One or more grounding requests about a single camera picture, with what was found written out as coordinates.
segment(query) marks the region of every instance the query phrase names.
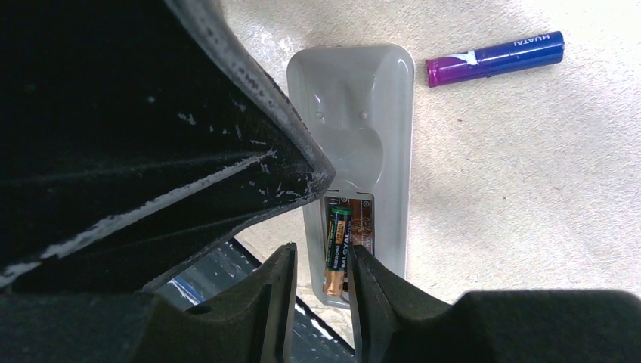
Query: black and copper battery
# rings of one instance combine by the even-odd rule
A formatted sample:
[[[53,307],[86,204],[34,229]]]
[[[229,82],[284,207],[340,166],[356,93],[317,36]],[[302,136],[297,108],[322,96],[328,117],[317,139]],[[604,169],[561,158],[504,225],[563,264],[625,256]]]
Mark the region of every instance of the black and copper battery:
[[[323,279],[323,292],[329,296],[342,295],[352,214],[353,210],[348,206],[330,207],[325,276]]]

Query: white table surface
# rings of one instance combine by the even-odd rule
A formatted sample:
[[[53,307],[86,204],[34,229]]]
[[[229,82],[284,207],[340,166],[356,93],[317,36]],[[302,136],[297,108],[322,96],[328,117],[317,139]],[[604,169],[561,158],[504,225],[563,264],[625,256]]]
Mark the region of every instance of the white table surface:
[[[641,295],[641,3],[634,0],[223,0],[287,93],[318,45],[391,42],[416,61],[407,279],[467,290],[608,288]],[[424,60],[561,30],[551,67],[427,88]],[[300,209],[241,232],[260,259],[299,246],[299,290],[348,341],[346,310],[311,292]]]

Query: blue and purple battery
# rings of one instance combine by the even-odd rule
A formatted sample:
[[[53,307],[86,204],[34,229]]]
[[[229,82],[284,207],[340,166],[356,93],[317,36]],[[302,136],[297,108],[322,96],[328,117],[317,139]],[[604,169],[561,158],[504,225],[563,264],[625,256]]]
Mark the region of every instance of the blue and purple battery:
[[[563,34],[553,32],[428,59],[425,61],[427,83],[436,87],[555,64],[563,60],[564,50]]]

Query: battery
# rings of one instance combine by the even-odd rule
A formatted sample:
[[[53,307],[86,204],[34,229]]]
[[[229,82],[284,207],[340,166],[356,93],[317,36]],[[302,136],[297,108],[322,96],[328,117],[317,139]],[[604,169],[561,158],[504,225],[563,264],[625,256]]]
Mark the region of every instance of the battery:
[[[323,292],[329,296],[342,294],[352,214],[353,210],[348,206],[332,206],[330,209],[323,279]]]

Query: white textured surface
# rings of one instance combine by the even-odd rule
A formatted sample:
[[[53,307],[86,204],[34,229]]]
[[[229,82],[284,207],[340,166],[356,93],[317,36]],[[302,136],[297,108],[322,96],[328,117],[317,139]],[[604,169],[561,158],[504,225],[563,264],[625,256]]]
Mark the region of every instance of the white textured surface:
[[[417,62],[408,280],[453,302],[471,289],[641,294],[641,5],[635,0],[223,0],[249,52],[286,90],[296,51],[393,42]],[[423,61],[561,30],[563,63],[440,88]],[[299,245],[302,213],[242,232],[264,259]],[[347,311],[321,317],[351,340]]]

